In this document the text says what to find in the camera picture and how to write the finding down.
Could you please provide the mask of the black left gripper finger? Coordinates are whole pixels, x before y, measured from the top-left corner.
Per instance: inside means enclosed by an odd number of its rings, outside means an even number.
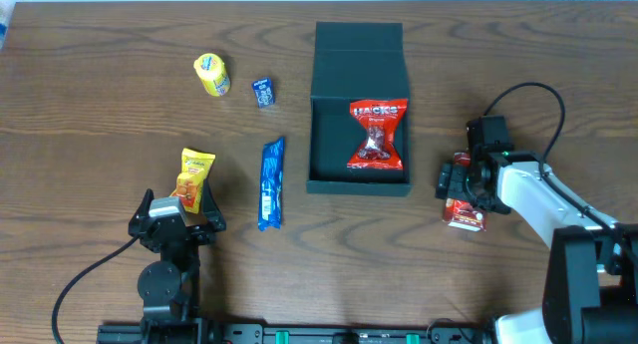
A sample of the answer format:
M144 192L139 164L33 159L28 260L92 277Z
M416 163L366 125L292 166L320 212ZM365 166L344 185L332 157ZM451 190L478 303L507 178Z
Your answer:
M226 231L226 221L217 206L208 182L203 185L200 209L207 223L210 224L214 232Z
M148 221L151 203L154 198L154 192L148 188L138 209L130 220L130 229L142 229L144 227L144 224Z

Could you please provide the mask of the red Hello Panda box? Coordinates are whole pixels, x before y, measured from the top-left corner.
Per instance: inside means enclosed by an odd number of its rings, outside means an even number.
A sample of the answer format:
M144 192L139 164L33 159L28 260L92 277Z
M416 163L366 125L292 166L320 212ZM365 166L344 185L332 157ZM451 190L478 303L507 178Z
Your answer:
M443 221L451 227L468 231L485 231L486 213L474 208L469 202L447 198Z

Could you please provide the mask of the blue Oreo cookie pack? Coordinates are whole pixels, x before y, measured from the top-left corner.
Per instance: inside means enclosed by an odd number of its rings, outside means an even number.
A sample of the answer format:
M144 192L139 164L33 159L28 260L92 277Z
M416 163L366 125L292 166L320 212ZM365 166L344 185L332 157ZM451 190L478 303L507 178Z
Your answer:
M264 145L260 169L258 229L281 228L285 138Z

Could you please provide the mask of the red Hacks candy bag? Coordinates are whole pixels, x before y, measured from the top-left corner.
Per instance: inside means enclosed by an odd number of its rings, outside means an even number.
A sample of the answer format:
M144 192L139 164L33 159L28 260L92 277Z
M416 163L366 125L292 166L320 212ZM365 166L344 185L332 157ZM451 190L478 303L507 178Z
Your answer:
M404 167L394 140L407 108L407 99L368 99L350 104L350 115L364 128L366 140L347 162L348 169L398 171Z

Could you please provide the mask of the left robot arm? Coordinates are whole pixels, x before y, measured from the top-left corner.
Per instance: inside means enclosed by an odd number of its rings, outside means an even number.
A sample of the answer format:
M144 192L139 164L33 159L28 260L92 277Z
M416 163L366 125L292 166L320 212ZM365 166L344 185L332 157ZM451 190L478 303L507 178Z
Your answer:
M198 309L198 250L214 243L215 235L226 230L208 185L202 190L200 209L205 222L189 225L178 197L156 198L149 189L129 222L129 235L160 256L138 279L143 319L147 322L185 322Z

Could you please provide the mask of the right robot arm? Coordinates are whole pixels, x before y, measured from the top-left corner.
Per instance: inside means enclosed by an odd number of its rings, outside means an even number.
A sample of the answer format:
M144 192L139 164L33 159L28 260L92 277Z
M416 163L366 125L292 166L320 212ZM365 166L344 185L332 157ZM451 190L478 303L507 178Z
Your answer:
M532 152L472 152L443 164L436 196L517 212L548 246L539 308L497 318L493 343L634 343L637 228L586 203Z

